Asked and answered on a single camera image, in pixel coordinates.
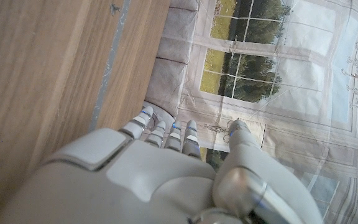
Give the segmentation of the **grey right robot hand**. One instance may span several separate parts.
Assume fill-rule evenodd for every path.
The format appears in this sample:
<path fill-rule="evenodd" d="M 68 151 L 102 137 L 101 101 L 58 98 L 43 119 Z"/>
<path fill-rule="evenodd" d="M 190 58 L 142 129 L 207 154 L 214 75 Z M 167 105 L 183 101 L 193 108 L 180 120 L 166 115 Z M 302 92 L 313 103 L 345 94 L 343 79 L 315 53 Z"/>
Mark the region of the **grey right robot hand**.
<path fill-rule="evenodd" d="M 288 169 L 263 152 L 245 122 L 229 127 L 218 170 L 202 161 L 197 127 L 153 110 L 121 129 L 95 130 L 49 156 L 0 212 L 0 223 L 322 223 Z"/>

